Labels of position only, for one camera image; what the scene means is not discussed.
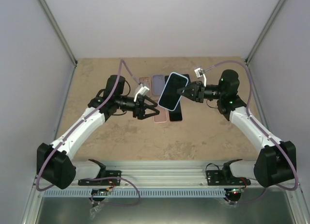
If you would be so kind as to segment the phone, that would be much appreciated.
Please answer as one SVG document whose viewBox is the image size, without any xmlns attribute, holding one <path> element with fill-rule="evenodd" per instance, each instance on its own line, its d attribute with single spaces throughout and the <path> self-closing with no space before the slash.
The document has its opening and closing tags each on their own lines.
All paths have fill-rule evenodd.
<svg viewBox="0 0 310 224">
<path fill-rule="evenodd" d="M 187 77 L 188 81 L 190 82 L 190 76 L 189 74 L 182 74 L 184 77 Z"/>
<path fill-rule="evenodd" d="M 174 111 L 169 111 L 169 120 L 171 122 L 180 122 L 183 120 L 181 103 L 178 103 Z"/>
<path fill-rule="evenodd" d="M 188 83 L 188 77 L 171 72 L 165 82 L 165 86 L 158 100 L 158 105 L 168 111 L 174 111 L 181 99 L 178 89 L 186 87 Z"/>
</svg>

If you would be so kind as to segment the pale pink phone case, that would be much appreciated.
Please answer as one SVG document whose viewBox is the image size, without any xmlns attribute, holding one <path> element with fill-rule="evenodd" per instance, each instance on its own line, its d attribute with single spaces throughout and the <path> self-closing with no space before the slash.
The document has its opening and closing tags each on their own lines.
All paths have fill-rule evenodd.
<svg viewBox="0 0 310 224">
<path fill-rule="evenodd" d="M 165 123 L 167 122 L 167 112 L 166 112 L 166 109 L 160 107 L 160 106 L 157 106 L 156 108 L 157 110 L 159 110 L 159 114 L 158 115 L 155 115 L 153 117 L 153 120 L 155 123 Z"/>
</svg>

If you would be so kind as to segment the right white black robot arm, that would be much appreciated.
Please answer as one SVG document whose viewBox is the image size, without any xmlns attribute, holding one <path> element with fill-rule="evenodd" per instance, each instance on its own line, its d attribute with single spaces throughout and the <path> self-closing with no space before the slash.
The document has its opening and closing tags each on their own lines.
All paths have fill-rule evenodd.
<svg viewBox="0 0 310 224">
<path fill-rule="evenodd" d="M 217 85 L 195 81 L 177 90 L 177 93 L 195 102 L 216 100 L 218 111 L 238 127 L 257 150 L 256 160 L 232 160 L 224 164 L 222 179 L 228 185 L 240 177 L 253 179 L 264 188 L 280 185 L 294 179 L 296 173 L 296 148 L 272 134 L 250 112 L 238 95 L 238 73 L 227 69 L 221 74 Z"/>
</svg>

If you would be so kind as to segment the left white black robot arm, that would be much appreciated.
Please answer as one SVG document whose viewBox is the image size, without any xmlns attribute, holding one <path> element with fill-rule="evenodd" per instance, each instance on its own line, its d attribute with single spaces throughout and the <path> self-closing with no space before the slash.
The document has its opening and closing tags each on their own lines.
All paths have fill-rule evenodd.
<svg viewBox="0 0 310 224">
<path fill-rule="evenodd" d="M 72 182 L 90 180 L 95 185 L 105 182 L 106 166 L 97 160 L 73 163 L 72 159 L 88 137 L 106 121 L 114 116 L 117 110 L 132 112 L 134 118 L 144 120 L 160 111 L 157 103 L 146 96 L 149 89 L 139 85 L 134 97 L 123 95 L 126 79 L 120 75 L 111 75 L 106 87 L 93 98 L 82 116 L 58 139 L 50 144 L 42 143 L 37 148 L 36 188 L 40 179 L 45 179 L 52 186 L 65 189 Z"/>
</svg>

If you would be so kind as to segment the lavender phone case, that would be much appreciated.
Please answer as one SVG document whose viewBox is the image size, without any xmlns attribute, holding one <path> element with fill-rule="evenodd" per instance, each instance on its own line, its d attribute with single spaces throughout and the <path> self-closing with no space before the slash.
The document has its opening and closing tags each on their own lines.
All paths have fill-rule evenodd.
<svg viewBox="0 0 310 224">
<path fill-rule="evenodd" d="M 153 95 L 160 96 L 165 87 L 165 76 L 164 75 L 153 75 Z"/>
</svg>

